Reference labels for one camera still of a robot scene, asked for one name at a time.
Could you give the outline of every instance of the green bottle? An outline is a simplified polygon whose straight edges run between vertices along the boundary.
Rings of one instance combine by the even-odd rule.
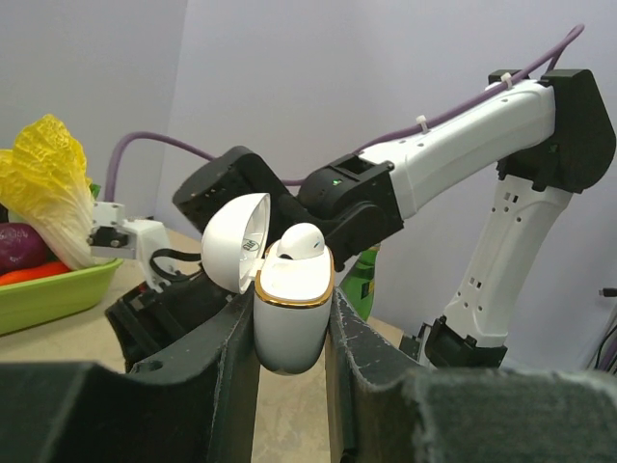
[[[380,246],[376,244],[363,251],[338,286],[364,321],[367,321],[373,308],[375,262]]]

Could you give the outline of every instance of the gray wall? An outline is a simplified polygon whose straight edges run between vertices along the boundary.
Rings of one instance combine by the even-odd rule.
[[[221,154],[260,153],[300,177],[419,114],[481,91],[497,68],[521,67],[572,26],[587,30],[561,67],[591,68],[617,115],[611,0],[190,0],[169,133]],[[156,214],[189,232],[171,195],[201,162],[166,150]],[[578,368],[617,283],[617,165],[574,198],[523,289],[508,341],[511,365]],[[438,316],[463,276],[496,187],[494,168],[427,205],[379,256],[375,314],[410,333]]]
[[[0,5],[0,147],[53,113],[105,181],[114,144],[132,130],[166,132],[186,0],[4,0]],[[138,142],[118,199],[154,212],[163,147]]]

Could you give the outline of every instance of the green tray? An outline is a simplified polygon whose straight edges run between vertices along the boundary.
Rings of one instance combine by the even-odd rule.
[[[115,259],[63,275],[0,286],[0,335],[94,307],[121,264],[121,259]]]

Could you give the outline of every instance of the white robotic arm segment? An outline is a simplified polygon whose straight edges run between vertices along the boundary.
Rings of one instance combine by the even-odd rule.
[[[427,133],[375,145],[360,158],[393,164],[392,186],[401,217],[408,219],[454,184],[545,141],[554,121],[553,88],[524,80]]]
[[[507,176],[497,186],[491,215],[458,291],[443,314],[461,338],[499,347],[519,292],[552,224],[573,194]]]
[[[115,233],[109,242],[98,243],[94,236],[100,229]],[[114,259],[135,259],[139,263],[146,283],[157,292],[162,292],[169,281],[157,275],[150,267],[152,254],[159,249],[170,249],[170,240],[161,222],[143,219],[127,219],[124,205],[117,203],[94,203],[93,235],[89,239],[93,256]],[[177,271],[174,260],[160,258],[157,263],[166,272]]]

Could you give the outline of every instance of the orange carrot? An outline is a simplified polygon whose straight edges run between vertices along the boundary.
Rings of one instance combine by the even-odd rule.
[[[67,272],[70,272],[70,268],[63,263],[59,261],[48,262],[38,267],[24,268],[22,270],[5,273],[0,276],[0,286],[29,282],[38,278],[53,277],[54,275],[62,275]]]

